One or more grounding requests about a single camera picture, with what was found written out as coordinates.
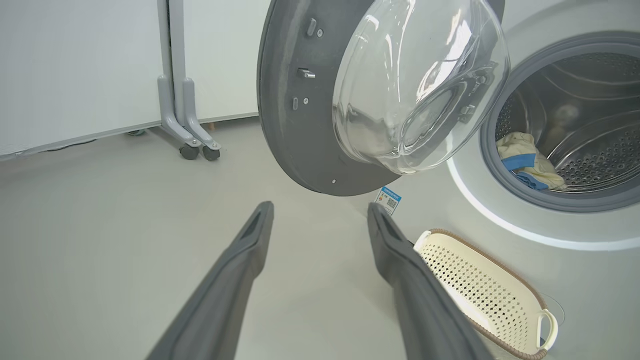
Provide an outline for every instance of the washing machine door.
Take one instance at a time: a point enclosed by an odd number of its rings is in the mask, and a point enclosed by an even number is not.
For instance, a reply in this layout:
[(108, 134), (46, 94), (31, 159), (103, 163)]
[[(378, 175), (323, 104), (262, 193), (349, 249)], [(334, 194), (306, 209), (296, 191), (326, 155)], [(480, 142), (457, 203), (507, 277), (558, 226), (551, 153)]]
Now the washing machine door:
[(280, 166), (313, 191), (357, 195), (451, 157), (509, 73), (504, 0), (492, 5), (272, 0), (257, 93)]

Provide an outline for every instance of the label sticker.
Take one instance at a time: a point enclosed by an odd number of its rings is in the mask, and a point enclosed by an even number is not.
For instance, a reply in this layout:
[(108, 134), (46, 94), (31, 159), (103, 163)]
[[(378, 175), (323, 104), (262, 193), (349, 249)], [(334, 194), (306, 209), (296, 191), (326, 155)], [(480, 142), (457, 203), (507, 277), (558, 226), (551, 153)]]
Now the label sticker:
[(376, 198), (376, 203), (384, 206), (385, 210), (387, 210), (387, 213), (389, 213), (389, 215), (393, 215), (394, 211), (398, 207), (398, 204), (400, 203), (400, 200), (402, 200), (401, 196), (398, 196), (398, 194), (394, 193), (393, 191), (389, 190), (386, 186), (384, 186), (380, 190), (380, 193)]

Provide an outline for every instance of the white laundry basket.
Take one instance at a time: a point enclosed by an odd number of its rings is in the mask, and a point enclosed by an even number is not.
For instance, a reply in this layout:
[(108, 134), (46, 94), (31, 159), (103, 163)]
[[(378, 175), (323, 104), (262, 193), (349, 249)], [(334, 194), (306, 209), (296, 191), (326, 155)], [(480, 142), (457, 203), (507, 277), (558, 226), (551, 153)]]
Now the white laundry basket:
[[(553, 346), (558, 324), (540, 294), (521, 277), (455, 234), (425, 231), (413, 246), (473, 326), (504, 349), (494, 356), (539, 360)], [(550, 322), (540, 345), (543, 317)]]

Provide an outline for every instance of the metal stand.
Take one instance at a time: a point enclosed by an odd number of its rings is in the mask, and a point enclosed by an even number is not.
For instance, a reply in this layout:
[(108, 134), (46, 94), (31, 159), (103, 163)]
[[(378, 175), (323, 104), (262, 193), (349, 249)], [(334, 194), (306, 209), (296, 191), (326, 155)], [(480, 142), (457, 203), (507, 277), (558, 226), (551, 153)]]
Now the metal stand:
[(164, 70), (158, 77), (162, 129), (184, 143), (180, 147), (183, 158), (194, 160), (203, 145), (202, 155), (211, 161), (220, 157), (221, 146), (200, 126), (196, 116), (195, 86), (185, 76), (183, 13), (182, 0), (158, 0)]

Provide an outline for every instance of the white wall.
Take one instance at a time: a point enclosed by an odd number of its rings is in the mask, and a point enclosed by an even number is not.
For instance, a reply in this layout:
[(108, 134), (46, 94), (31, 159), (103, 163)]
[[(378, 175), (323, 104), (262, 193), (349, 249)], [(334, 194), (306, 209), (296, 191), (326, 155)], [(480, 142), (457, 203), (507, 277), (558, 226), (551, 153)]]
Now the white wall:
[(255, 115), (262, 27), (270, 0), (184, 0), (186, 75), (198, 119)]
[(2, 0), (0, 53), (0, 154), (160, 119), (156, 0)]

